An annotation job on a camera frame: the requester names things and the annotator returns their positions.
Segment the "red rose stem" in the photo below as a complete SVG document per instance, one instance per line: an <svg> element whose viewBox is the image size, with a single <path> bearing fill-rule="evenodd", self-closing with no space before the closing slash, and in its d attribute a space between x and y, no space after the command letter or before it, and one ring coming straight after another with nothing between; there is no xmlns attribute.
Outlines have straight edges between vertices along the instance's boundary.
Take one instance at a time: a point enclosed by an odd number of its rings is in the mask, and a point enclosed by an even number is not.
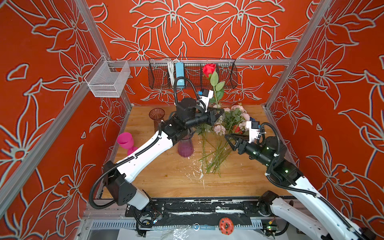
<svg viewBox="0 0 384 240"><path fill-rule="evenodd" d="M207 130L209 130L209 127L207 124L202 124L198 127L196 127L196 134L199 137L199 141L201 143L202 147L202 163L203 163L203 170L205 173L208 173L208 166L209 166L209 161L208 161L208 154L206 152L206 143L207 143Z"/></svg>
<svg viewBox="0 0 384 240"><path fill-rule="evenodd" d="M216 67L216 64L206 64L203 67L203 73L208 78L212 86L213 96L209 100L209 103L213 104L214 108L220 108L221 104L219 101L223 98L225 93L225 81L219 81L219 74L216 71Z"/></svg>

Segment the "purple ribbed glass vase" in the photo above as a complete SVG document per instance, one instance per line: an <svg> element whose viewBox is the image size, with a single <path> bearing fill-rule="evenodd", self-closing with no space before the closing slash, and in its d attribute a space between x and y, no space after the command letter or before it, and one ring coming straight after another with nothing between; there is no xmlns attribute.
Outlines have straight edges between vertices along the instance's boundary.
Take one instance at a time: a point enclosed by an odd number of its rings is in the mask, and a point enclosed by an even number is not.
<svg viewBox="0 0 384 240"><path fill-rule="evenodd" d="M178 154L183 158L188 158L194 153L193 135L194 132L188 130L187 135L178 143Z"/></svg>

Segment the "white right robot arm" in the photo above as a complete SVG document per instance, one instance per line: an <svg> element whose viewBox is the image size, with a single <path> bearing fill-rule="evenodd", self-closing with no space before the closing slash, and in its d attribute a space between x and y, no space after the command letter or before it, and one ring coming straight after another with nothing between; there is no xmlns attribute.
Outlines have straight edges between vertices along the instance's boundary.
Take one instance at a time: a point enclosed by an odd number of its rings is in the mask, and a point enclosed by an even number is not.
<svg viewBox="0 0 384 240"><path fill-rule="evenodd" d="M310 183L309 179L284 158L279 137L267 137L261 144L239 134L225 135L233 151L247 154L266 166L266 177L274 186L284 189L299 200L311 217L287 204L272 192L263 195L268 211L284 219L312 240L374 240L376 235L361 228L338 211Z"/></svg>

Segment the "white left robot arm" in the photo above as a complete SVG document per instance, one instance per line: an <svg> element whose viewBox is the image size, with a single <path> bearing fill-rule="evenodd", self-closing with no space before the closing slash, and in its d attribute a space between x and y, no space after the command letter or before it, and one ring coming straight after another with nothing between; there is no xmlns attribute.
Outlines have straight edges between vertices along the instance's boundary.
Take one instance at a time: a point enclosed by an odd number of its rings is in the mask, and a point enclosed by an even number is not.
<svg viewBox="0 0 384 240"><path fill-rule="evenodd" d="M202 108L198 106L197 100L191 98L176 103L176 110L167 120L159 123L158 130L145 144L117 163L109 161L104 165L103 174L90 190L91 207L102 210L117 204L130 205L137 210L146 209L151 202L150 197L133 185L139 173L159 155L184 139L193 128L204 124L214 126L224 113L224 109L220 108ZM94 193L100 183L104 183L113 196L111 202L103 205L94 201Z"/></svg>

